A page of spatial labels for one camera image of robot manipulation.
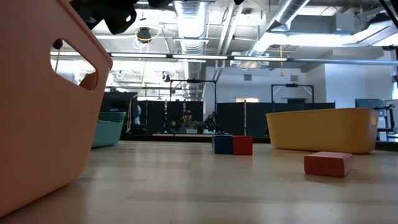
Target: ceiling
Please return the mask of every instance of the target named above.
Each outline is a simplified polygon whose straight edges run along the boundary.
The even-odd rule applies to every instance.
[[[206,25],[206,54],[216,54],[223,30],[223,16],[230,4],[230,0],[216,0],[209,3],[208,23]],[[232,52],[244,52],[251,48],[253,43],[259,38],[258,26],[262,18],[273,12],[277,7],[278,0],[246,0],[243,2],[241,14],[233,14],[237,21],[234,38],[228,47],[227,54]],[[137,4],[136,22],[123,34],[112,35],[106,24],[101,22],[92,31],[108,52],[149,52],[149,53],[171,53],[180,54],[181,46],[178,40],[178,25],[176,13],[173,11],[158,11],[149,9],[145,4]],[[367,11],[379,7],[378,0],[312,0],[305,6],[299,14],[301,15],[322,15],[332,16],[337,11],[359,12]],[[151,36],[155,36],[150,44],[142,45],[136,40],[136,32],[140,27],[150,28]],[[283,45],[282,55],[284,57],[321,57],[333,50],[329,47],[302,47],[294,45]],[[73,50],[65,44],[62,51]],[[268,48],[267,54],[270,56],[280,56],[280,48]],[[280,63],[271,63],[270,67],[279,67]],[[285,63],[285,68],[302,68],[306,66],[302,63]],[[115,82],[122,86],[137,85],[139,87],[157,85],[162,87],[169,86],[168,83],[161,82],[163,74],[169,74],[172,78],[186,78],[182,62],[115,62],[111,71]]]

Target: wooden table surface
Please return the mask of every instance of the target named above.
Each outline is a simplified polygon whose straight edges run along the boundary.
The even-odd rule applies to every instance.
[[[309,153],[120,142],[92,150],[76,182],[0,223],[398,223],[398,153],[354,156],[345,179],[305,175]]]

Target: yellow plastic bin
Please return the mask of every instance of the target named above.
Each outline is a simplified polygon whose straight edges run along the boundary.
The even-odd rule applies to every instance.
[[[112,60],[68,1],[7,1],[0,11],[1,217],[79,177]],[[96,69],[79,86],[51,67],[57,39]]]
[[[366,154],[376,144],[379,113],[367,108],[267,114],[277,149]]]

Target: person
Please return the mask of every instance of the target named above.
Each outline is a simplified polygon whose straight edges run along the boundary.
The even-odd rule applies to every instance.
[[[181,127],[177,127],[175,121],[172,121],[172,129],[175,133],[186,133],[187,129],[196,129],[198,133],[202,133],[203,131],[203,123],[192,120],[192,113],[189,110],[184,112],[183,121],[181,123]]]

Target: ductwork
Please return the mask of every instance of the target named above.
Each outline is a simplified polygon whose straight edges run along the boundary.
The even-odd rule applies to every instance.
[[[175,1],[175,10],[178,15],[178,35],[189,38],[205,38],[207,2]],[[183,54],[204,54],[205,42],[202,40],[181,40]],[[185,78],[201,79],[201,63],[184,62]]]
[[[307,5],[309,1],[310,0],[281,0],[272,19],[267,20],[266,31],[270,31],[280,26],[285,26],[282,30],[289,31],[290,23],[297,16],[299,10]],[[246,55],[253,57],[262,56],[268,47],[274,44],[273,40],[277,38],[279,38],[279,35],[265,32]]]

